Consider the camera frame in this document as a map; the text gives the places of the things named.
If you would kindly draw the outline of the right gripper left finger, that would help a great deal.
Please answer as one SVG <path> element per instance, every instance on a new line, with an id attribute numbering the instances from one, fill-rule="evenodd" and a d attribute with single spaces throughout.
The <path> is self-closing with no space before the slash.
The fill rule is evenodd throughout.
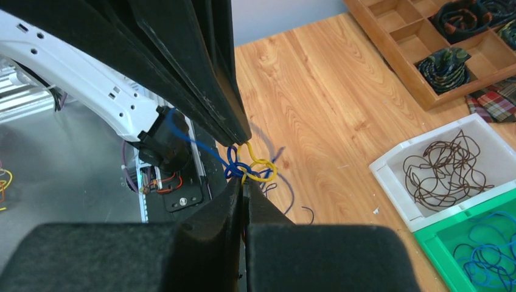
<path id="1" fill-rule="evenodd" d="M 179 223 L 48 223 L 22 240 L 2 291 L 236 291 L 242 187 Z"/>

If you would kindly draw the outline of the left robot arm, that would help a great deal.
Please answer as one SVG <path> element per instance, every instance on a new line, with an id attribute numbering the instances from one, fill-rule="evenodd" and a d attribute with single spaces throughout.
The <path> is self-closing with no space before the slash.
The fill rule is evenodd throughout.
<path id="1" fill-rule="evenodd" d="M 230 1 L 2 1 L 1 55 L 166 172 L 189 159 L 187 119 L 226 147 L 252 136 Z"/>

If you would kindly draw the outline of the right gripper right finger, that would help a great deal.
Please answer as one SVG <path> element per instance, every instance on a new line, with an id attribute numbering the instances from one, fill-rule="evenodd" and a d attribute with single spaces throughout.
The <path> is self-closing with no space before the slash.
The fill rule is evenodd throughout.
<path id="1" fill-rule="evenodd" d="M 419 291 L 407 249 L 374 224 L 295 224 L 245 184 L 248 291 Z"/>

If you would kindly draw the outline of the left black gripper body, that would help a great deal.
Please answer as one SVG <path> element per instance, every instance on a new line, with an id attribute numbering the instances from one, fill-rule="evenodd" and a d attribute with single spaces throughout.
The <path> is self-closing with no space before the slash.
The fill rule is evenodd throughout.
<path id="1" fill-rule="evenodd" d="M 139 28 L 130 1 L 2 1 L 1 9 L 84 51 L 177 107 L 194 96 Z"/>

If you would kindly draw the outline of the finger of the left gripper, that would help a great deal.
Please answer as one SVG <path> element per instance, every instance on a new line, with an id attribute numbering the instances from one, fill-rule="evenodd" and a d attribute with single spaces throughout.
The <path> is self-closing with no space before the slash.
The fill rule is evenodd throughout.
<path id="1" fill-rule="evenodd" d="M 252 134 L 236 78 L 230 1 L 130 1 L 139 28 L 192 92 L 183 113 L 224 146 Z"/>

